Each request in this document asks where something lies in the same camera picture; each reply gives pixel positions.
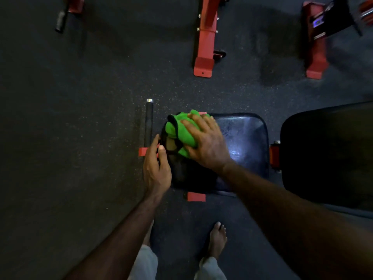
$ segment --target person's right arm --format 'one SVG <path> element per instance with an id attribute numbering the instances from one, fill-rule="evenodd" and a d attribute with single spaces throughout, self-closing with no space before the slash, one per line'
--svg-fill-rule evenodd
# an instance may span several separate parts
<path id="1" fill-rule="evenodd" d="M 189 117 L 201 129 L 182 121 L 198 143 L 185 145 L 190 157 L 232 187 L 294 272 L 302 279 L 373 279 L 371 232 L 240 167 L 212 117 Z"/>

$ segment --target light-colored pants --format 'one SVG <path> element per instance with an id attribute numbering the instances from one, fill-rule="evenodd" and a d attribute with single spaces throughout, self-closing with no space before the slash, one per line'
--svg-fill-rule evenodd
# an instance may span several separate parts
<path id="1" fill-rule="evenodd" d="M 158 258 L 150 247 L 142 245 L 135 263 L 133 264 L 128 280 L 155 280 L 158 267 Z M 217 266 L 216 258 L 209 257 L 200 263 L 200 269 L 194 280 L 226 280 L 224 273 Z"/>

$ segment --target bare foot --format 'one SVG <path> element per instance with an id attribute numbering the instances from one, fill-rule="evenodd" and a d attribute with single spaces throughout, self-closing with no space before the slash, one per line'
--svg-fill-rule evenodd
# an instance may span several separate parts
<path id="1" fill-rule="evenodd" d="M 150 247 L 150 233 L 152 232 L 153 224 L 154 224 L 154 220 L 152 221 L 149 227 L 149 230 L 145 235 L 144 241 L 142 242 L 143 245 L 146 245 L 148 247 Z"/>
<path id="2" fill-rule="evenodd" d="M 210 244 L 208 245 L 206 259 L 210 256 L 218 259 L 219 255 L 224 249 L 227 240 L 227 232 L 224 225 L 221 225 L 220 222 L 217 222 L 210 233 Z"/>

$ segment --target green cloth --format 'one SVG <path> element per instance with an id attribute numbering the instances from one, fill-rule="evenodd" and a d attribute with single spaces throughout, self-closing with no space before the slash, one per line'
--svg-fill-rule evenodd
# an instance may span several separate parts
<path id="1" fill-rule="evenodd" d="M 191 113 L 200 116 L 198 111 L 196 110 L 191 110 Z M 168 121 L 166 123 L 166 128 L 165 128 L 167 135 L 170 138 L 179 139 L 183 144 L 187 144 L 191 147 L 196 148 L 197 147 L 196 141 L 194 140 L 193 136 L 188 132 L 188 130 L 185 128 L 185 126 L 181 123 L 181 120 L 187 120 L 188 122 L 193 124 L 197 129 L 200 129 L 200 128 L 197 126 L 197 124 L 192 119 L 188 118 L 188 113 L 181 112 L 178 115 L 172 115 L 172 116 L 175 118 L 178 133 L 176 135 L 175 126 L 172 124 L 172 122 Z M 189 153 L 184 147 L 182 147 L 178 153 L 180 155 L 183 155 L 186 158 L 189 158 Z"/>

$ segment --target person's left hand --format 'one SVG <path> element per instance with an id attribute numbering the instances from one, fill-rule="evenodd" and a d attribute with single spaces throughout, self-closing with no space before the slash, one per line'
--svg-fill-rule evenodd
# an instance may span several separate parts
<path id="1" fill-rule="evenodd" d="M 147 185 L 146 196 L 159 196 L 171 186 L 171 168 L 167 161 L 165 147 L 160 145 L 158 148 L 159 164 L 157 161 L 157 144 L 159 135 L 156 135 L 145 155 L 143 173 L 144 181 Z"/>

